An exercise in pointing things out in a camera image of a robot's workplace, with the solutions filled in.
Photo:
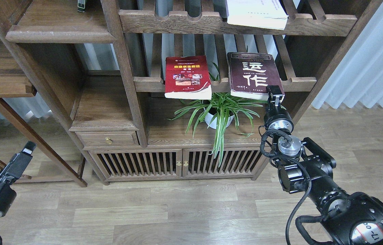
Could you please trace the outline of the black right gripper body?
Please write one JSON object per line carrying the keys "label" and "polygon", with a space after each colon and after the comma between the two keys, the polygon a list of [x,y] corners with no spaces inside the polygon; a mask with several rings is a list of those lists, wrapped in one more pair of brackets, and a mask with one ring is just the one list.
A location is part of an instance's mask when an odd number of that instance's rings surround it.
{"label": "black right gripper body", "polygon": [[269,97],[268,104],[265,107],[264,127],[266,130],[282,130],[291,133],[294,130],[294,124],[290,114],[280,104],[279,97]]}

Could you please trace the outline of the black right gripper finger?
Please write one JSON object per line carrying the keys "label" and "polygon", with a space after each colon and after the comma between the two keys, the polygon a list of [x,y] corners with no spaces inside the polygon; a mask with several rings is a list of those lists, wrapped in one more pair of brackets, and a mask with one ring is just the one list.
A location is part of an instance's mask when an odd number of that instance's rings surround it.
{"label": "black right gripper finger", "polygon": [[268,85],[266,90],[268,93],[268,102],[283,102],[284,91],[279,85]]}

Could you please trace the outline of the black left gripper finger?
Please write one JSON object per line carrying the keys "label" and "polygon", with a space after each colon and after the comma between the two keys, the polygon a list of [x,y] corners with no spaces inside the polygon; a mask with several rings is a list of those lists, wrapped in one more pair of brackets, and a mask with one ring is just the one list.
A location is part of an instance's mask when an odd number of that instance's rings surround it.
{"label": "black left gripper finger", "polygon": [[0,182],[13,184],[23,174],[31,159],[36,143],[28,141],[24,148],[13,155],[11,161],[0,171]]}

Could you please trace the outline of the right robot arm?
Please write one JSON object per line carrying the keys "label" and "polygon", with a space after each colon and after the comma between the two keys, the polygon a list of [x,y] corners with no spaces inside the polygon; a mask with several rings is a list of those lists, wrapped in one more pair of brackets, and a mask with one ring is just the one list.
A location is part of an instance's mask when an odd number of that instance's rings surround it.
{"label": "right robot arm", "polygon": [[291,135],[294,124],[280,102],[283,94],[278,85],[267,88],[268,102],[264,116],[265,133],[261,135],[261,153],[277,168],[282,189],[288,193],[304,192],[291,212],[289,228],[298,208],[309,197],[319,216],[302,215],[295,220],[296,228],[306,243],[320,245],[304,223],[320,223],[331,237],[325,245],[383,245],[383,202],[363,192],[347,194],[333,180],[336,161],[311,138]]}

